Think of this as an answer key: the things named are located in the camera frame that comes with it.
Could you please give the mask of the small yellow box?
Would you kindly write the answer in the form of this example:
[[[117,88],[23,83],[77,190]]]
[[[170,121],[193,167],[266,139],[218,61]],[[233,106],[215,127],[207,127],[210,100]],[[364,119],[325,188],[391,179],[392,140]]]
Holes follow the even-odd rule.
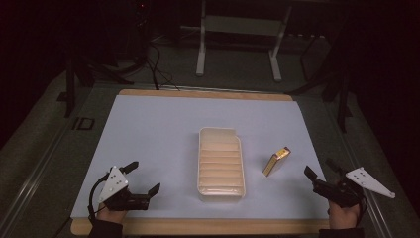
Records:
[[[285,158],[287,158],[291,154],[291,151],[288,147],[283,147],[282,149],[278,150],[277,152],[273,153],[269,158],[268,162],[266,163],[262,173],[268,177],[271,172],[274,170],[276,165],[282,162]]]

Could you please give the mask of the black tripod stand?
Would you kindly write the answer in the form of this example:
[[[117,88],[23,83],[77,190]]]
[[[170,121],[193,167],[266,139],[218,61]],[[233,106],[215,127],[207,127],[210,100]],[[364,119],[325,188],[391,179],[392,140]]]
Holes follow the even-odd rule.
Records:
[[[346,61],[341,57],[342,41],[337,38],[328,50],[320,67],[312,74],[309,81],[296,89],[287,91],[288,95],[300,95],[314,87],[324,85],[321,98],[324,102],[333,102],[339,97],[337,124],[342,133],[346,133],[348,116],[348,94],[350,76]]]
[[[104,74],[107,78],[120,84],[132,85],[133,82],[124,79],[115,71],[104,65],[83,56],[75,50],[66,50],[65,55],[65,92],[58,96],[58,101],[65,103],[64,117],[68,118],[75,108],[75,80],[78,79],[82,86],[92,87],[95,83],[93,71]]]

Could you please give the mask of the person's left hand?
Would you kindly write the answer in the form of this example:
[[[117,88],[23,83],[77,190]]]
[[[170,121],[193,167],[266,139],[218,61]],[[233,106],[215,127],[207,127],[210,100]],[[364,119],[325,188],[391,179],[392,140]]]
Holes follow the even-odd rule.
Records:
[[[100,203],[98,206],[98,211],[96,213],[96,218],[98,220],[122,224],[125,217],[127,215],[127,211],[114,211],[109,210],[108,207],[104,203]]]

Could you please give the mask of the white metal stand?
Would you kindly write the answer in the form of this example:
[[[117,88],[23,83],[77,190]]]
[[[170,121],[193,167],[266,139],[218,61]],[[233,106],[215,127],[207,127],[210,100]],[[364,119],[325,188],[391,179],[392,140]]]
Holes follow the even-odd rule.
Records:
[[[275,37],[275,43],[268,51],[268,59],[270,63],[273,80],[282,81],[282,75],[279,68],[277,55],[281,42],[285,36],[285,30],[288,24],[293,7],[287,5],[280,20],[256,19],[231,17],[221,15],[209,15],[206,12],[207,0],[200,1],[200,26],[199,31],[199,48],[195,69],[196,76],[203,76],[205,72],[206,61],[206,33],[228,33],[240,35],[270,36]]]

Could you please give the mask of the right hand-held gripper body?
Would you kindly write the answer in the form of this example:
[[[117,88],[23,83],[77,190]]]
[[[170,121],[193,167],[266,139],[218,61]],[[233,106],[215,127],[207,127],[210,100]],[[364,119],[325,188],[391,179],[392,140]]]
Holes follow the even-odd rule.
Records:
[[[345,171],[337,167],[333,168],[333,171],[339,175],[339,180],[336,183],[320,180],[315,173],[312,173],[313,191],[342,208],[350,208],[361,204],[365,198],[365,189],[389,198],[395,198],[393,191],[390,191],[363,167],[352,171]]]

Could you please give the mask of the white table mat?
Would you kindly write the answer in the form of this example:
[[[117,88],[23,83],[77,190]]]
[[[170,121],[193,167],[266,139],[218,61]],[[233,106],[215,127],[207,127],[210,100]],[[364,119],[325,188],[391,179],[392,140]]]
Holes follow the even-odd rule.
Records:
[[[246,194],[237,202],[205,202],[197,190],[199,132],[233,128],[241,140]],[[263,169],[283,147],[291,154],[266,177]],[[312,190],[306,166],[322,172],[295,102],[155,96],[116,97],[72,217],[87,215],[90,189],[111,167],[138,162],[129,189],[160,184],[142,218],[324,219],[328,203]]]

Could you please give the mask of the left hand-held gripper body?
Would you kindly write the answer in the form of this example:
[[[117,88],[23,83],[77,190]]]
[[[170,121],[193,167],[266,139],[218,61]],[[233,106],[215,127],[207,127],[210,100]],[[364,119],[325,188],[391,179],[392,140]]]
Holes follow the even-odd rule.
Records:
[[[149,200],[147,194],[132,194],[128,190],[129,181],[126,174],[120,172],[120,168],[112,167],[105,185],[102,188],[98,201],[104,203],[109,210],[147,210]]]

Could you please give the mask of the person's right hand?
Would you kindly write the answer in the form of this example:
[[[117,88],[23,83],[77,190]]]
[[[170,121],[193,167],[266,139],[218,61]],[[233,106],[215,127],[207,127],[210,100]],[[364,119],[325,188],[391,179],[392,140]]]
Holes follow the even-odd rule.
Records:
[[[329,202],[329,225],[331,229],[356,228],[361,215],[360,206],[341,207],[337,203]]]

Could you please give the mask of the white ribbed plastic tray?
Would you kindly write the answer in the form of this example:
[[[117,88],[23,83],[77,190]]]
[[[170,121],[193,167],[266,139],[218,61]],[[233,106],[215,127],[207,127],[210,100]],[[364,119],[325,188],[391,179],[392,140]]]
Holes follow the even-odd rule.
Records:
[[[205,202],[237,202],[245,196],[241,140],[235,129],[200,130],[197,190]]]

